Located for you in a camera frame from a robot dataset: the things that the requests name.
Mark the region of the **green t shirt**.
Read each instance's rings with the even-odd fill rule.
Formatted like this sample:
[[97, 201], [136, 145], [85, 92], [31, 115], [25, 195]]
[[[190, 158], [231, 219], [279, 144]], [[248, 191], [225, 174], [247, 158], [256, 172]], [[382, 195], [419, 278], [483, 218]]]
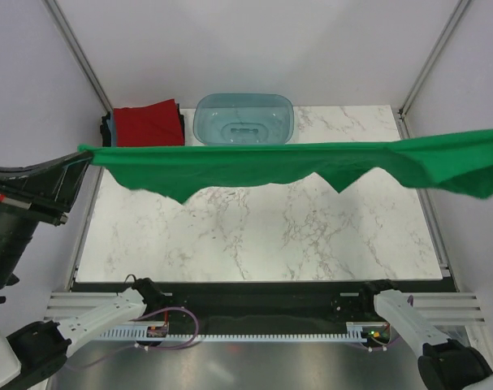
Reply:
[[401, 141], [286, 145], [94, 147], [79, 145], [129, 190], [178, 203], [209, 187], [291, 184], [316, 174], [336, 192], [378, 168], [408, 189], [493, 196], [493, 129]]

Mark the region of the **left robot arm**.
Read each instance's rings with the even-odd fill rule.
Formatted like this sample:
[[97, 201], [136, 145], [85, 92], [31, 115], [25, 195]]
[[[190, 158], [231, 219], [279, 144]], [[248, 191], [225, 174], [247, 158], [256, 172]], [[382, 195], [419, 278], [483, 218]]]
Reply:
[[[93, 154], [84, 151], [27, 167], [0, 167], [0, 291], [19, 282], [15, 269], [41, 223], [61, 226], [76, 202]], [[6, 297], [0, 295], [0, 306]], [[6, 335], [0, 329], [0, 389], [30, 389], [111, 328], [157, 319], [162, 294], [149, 279], [135, 279], [100, 305], [70, 317], [43, 318]]]

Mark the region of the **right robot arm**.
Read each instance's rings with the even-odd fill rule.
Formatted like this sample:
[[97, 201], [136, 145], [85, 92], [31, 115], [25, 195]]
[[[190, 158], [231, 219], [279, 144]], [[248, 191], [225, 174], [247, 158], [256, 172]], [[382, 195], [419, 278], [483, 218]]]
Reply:
[[368, 282], [360, 295], [360, 314], [370, 320], [384, 319], [414, 352], [426, 388], [493, 389], [493, 370], [484, 356], [439, 331], [393, 282]]

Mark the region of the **black folded t shirt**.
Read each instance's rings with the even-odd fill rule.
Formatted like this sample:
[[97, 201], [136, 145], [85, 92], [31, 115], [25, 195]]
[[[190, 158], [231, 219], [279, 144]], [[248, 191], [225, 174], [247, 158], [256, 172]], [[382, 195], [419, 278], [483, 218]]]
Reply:
[[[179, 124], [182, 129], [182, 135], [183, 139], [186, 139], [186, 131], [185, 131], [185, 116], [181, 113], [179, 104], [176, 104], [176, 109], [179, 117]], [[101, 118], [101, 124], [100, 124], [100, 134], [102, 136], [102, 145], [104, 147], [111, 147], [110, 146], [110, 133], [109, 129], [107, 128], [107, 119], [109, 118], [109, 113], [113, 113], [112, 111], [108, 111], [106, 115], [102, 116]]]

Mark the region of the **blue folded t shirt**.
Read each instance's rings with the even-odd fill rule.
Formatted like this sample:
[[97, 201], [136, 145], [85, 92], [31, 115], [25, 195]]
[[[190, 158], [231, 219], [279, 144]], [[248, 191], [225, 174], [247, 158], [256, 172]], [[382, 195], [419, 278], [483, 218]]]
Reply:
[[113, 113], [109, 113], [109, 118], [106, 123], [110, 133], [110, 146], [115, 147], [117, 145], [117, 132]]

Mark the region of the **red folded t shirt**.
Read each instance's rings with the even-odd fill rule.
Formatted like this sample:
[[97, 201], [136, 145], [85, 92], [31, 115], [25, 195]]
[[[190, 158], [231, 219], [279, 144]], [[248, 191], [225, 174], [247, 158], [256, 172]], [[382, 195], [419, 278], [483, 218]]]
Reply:
[[174, 99], [113, 110], [117, 147], [185, 145]]

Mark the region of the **teal plastic bin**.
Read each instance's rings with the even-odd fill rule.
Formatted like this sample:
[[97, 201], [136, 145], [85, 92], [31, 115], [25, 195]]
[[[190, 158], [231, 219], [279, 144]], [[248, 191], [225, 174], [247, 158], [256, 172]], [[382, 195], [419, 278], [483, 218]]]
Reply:
[[293, 135], [293, 105], [278, 94], [213, 93], [197, 104], [192, 130], [205, 145], [283, 145]]

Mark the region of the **left aluminium frame post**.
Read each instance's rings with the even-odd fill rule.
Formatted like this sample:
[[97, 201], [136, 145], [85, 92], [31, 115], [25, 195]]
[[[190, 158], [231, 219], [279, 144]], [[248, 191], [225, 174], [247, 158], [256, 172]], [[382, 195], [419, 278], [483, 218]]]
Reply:
[[47, 11], [50, 13], [51, 19], [54, 21], [57, 29], [62, 35], [64, 41], [67, 44], [68, 49], [71, 51], [75, 61], [80, 67], [80, 70], [88, 80], [92, 90], [94, 91], [97, 100], [101, 103], [105, 111], [111, 111], [113, 109], [110, 99], [108, 98], [100, 80], [98, 79], [93, 67], [91, 66], [87, 55], [82, 49], [71, 25], [69, 24], [67, 17], [61, 9], [58, 1], [55, 0], [43, 0], [42, 1]]

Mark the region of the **aluminium frame post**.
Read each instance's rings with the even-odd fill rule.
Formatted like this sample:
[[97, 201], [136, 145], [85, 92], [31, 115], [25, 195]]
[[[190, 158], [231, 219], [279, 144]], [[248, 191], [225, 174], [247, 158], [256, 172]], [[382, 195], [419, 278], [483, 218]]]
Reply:
[[61, 9], [58, 1], [55, 0], [43, 0], [42, 1], [47, 11], [50, 13], [51, 19], [54, 21], [57, 29], [62, 35], [64, 41], [67, 44], [68, 49], [71, 51], [75, 61], [80, 67], [80, 70], [88, 80], [92, 90], [94, 91], [97, 100], [101, 103], [105, 111], [111, 111], [113, 109], [110, 99], [108, 98], [100, 80], [98, 79], [93, 67], [91, 66], [87, 55], [82, 49], [71, 25], [69, 24], [67, 17]]
[[428, 54], [426, 61], [423, 63], [421, 70], [419, 71], [411, 89], [409, 90], [403, 104], [397, 110], [397, 114], [401, 120], [404, 120], [408, 114], [412, 105], [414, 104], [417, 96], [422, 91], [424, 84], [426, 83], [430, 73], [433, 71], [435, 64], [440, 59], [442, 53], [447, 47], [452, 36], [455, 34], [459, 24], [464, 19], [469, 8], [473, 5], [473, 0], [458, 0], [451, 14], [449, 15], [445, 25], [438, 38], [435, 41], [430, 53]]

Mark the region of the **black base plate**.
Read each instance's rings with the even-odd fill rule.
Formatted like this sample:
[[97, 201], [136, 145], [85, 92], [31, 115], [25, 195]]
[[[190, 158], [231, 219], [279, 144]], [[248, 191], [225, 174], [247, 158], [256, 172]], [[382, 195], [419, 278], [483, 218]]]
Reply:
[[212, 330], [328, 331], [339, 323], [378, 322], [362, 306], [365, 281], [306, 282], [158, 282], [161, 298], [154, 310], [184, 307], [196, 316], [171, 311], [169, 324], [193, 333]]

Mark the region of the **right aluminium frame post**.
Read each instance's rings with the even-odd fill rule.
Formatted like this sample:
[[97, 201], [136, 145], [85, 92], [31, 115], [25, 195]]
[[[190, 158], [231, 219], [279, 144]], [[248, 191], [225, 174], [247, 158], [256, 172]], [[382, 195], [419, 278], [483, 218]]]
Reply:
[[435, 41], [430, 53], [428, 54], [426, 61], [423, 63], [421, 70], [419, 71], [411, 89], [409, 90], [403, 104], [397, 110], [397, 114], [401, 120], [404, 120], [408, 114], [412, 105], [414, 104], [417, 96], [422, 91], [424, 84], [426, 83], [430, 73], [433, 71], [435, 64], [440, 59], [442, 53], [447, 47], [452, 36], [455, 34], [459, 24], [464, 19], [469, 8], [473, 5], [473, 0], [458, 0], [451, 14], [449, 15], [445, 25], [438, 38]]

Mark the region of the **aluminium rail right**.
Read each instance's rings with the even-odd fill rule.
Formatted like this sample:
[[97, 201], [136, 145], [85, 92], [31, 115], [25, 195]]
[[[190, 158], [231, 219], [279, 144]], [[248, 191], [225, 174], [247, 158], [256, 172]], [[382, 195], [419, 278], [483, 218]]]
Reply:
[[436, 326], [473, 326], [485, 323], [477, 297], [469, 292], [419, 292], [413, 306]]

